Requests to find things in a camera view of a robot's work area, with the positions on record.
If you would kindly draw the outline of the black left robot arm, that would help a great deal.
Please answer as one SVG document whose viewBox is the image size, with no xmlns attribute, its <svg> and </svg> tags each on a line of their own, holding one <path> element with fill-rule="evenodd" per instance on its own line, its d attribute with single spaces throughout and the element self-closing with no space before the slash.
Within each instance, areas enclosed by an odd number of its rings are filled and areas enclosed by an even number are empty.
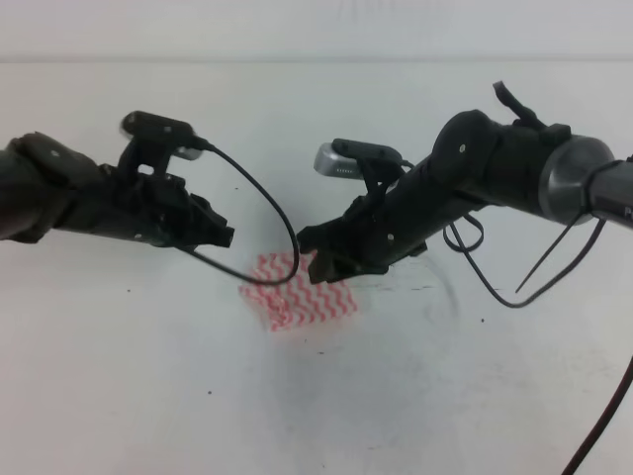
<svg viewBox="0 0 633 475">
<path fill-rule="evenodd" d="M 1 151 L 1 238 L 37 243 L 51 230 L 186 249 L 228 247 L 234 233 L 180 177 L 97 164 L 26 134 Z"/>
</svg>

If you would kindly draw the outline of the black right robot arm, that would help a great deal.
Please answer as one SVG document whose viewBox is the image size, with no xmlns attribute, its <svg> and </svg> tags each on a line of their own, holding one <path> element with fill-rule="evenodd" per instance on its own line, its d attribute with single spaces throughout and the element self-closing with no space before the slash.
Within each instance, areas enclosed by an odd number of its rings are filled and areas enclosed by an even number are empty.
<svg viewBox="0 0 633 475">
<path fill-rule="evenodd" d="M 459 113 L 412 167 L 385 145 L 337 139 L 320 147 L 318 173 L 361 180 L 367 191 L 340 217 L 299 232 L 301 252 L 315 255 L 313 283 L 385 274 L 423 253 L 433 235 L 491 205 L 565 226 L 590 217 L 631 224 L 630 162 L 601 140 L 542 123 L 502 82 L 494 90 L 513 123 Z"/>
</svg>

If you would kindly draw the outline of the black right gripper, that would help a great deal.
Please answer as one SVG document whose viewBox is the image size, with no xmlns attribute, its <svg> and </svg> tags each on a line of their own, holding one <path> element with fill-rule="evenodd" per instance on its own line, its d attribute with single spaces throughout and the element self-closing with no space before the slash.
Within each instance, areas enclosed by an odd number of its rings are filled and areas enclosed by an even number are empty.
<svg viewBox="0 0 633 475">
<path fill-rule="evenodd" d="M 300 253 L 317 251 L 309 265 L 311 283 L 384 274 L 400 260 L 426 251 L 426 240 L 448 225 L 497 205 L 485 174 L 498 148 L 499 123 L 483 112 L 451 118 L 429 156 L 405 171 L 383 196 L 366 194 L 341 220 L 297 234 Z"/>
</svg>

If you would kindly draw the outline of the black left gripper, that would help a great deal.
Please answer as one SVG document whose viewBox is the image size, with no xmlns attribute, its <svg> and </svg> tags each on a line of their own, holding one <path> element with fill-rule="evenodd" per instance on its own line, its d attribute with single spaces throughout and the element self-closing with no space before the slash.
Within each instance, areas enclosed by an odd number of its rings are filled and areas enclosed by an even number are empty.
<svg viewBox="0 0 633 475">
<path fill-rule="evenodd" d="M 234 228 L 203 197 L 190 194 L 179 177 L 140 173 L 128 181 L 111 166 L 73 198 L 73 230 L 158 247 L 228 248 Z"/>
</svg>

